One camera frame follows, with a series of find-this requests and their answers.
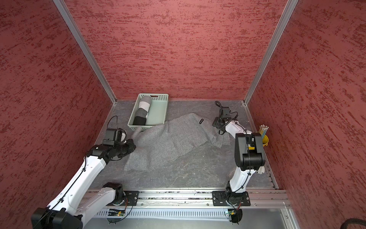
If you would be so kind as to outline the grey cloth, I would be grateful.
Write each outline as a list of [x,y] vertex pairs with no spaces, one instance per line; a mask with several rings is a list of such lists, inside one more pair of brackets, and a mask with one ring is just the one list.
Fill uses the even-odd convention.
[[129,155],[124,171],[153,170],[206,143],[217,148],[229,145],[230,136],[220,135],[212,123],[189,113],[145,131],[137,128],[132,135],[136,149]]

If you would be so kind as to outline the black white checkered scarf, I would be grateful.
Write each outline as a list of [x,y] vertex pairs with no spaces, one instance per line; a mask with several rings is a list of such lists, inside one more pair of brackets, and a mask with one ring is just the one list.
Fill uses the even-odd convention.
[[135,112],[133,125],[134,126],[144,126],[146,125],[148,112],[153,99],[149,95],[145,95],[140,99],[138,103],[138,109]]

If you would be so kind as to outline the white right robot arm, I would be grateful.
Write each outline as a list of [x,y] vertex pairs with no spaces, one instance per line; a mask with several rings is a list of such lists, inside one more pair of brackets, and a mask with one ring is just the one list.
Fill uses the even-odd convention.
[[246,188],[251,176],[265,165],[262,135],[245,129],[235,119],[216,117],[213,127],[219,134],[229,133],[235,139],[234,160],[236,169],[226,188],[226,201],[238,204],[246,198]]

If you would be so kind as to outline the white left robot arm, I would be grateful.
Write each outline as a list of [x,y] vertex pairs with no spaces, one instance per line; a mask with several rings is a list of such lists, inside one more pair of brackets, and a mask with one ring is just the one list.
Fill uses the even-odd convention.
[[118,161],[134,152],[132,139],[122,142],[105,140],[87,153],[79,171],[60,194],[47,207],[37,208],[31,216],[34,229],[82,229],[102,208],[107,205],[126,208],[134,206],[123,190],[122,184],[108,182],[96,196],[81,203],[97,175],[110,161]]

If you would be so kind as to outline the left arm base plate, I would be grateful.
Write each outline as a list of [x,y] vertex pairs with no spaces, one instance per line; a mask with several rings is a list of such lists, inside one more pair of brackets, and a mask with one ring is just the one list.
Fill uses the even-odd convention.
[[125,190],[124,191],[124,205],[136,206],[139,199],[140,192],[137,190]]

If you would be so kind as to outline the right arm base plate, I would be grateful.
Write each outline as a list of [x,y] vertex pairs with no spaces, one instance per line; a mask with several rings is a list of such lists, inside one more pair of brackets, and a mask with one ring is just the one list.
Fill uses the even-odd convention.
[[248,192],[227,193],[225,191],[213,191],[212,199],[214,206],[248,207],[251,206]]

